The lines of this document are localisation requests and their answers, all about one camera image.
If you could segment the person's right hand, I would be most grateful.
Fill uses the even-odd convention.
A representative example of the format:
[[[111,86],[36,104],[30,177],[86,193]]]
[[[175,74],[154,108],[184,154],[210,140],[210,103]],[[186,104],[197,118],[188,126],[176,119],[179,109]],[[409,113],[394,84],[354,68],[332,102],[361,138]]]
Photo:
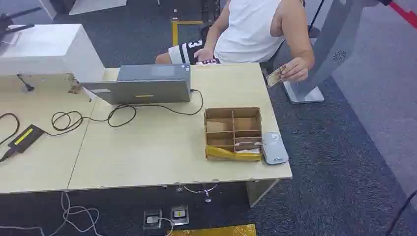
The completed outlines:
[[[194,58],[196,61],[206,61],[214,58],[212,48],[202,48],[195,52]]]

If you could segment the person's left hand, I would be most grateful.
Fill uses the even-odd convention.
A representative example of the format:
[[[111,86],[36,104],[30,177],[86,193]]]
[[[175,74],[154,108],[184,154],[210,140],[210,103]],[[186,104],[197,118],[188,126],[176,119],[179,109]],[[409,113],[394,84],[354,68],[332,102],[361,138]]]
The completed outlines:
[[[308,63],[302,58],[294,58],[286,63],[281,71],[281,79],[284,81],[298,82],[308,77]]]

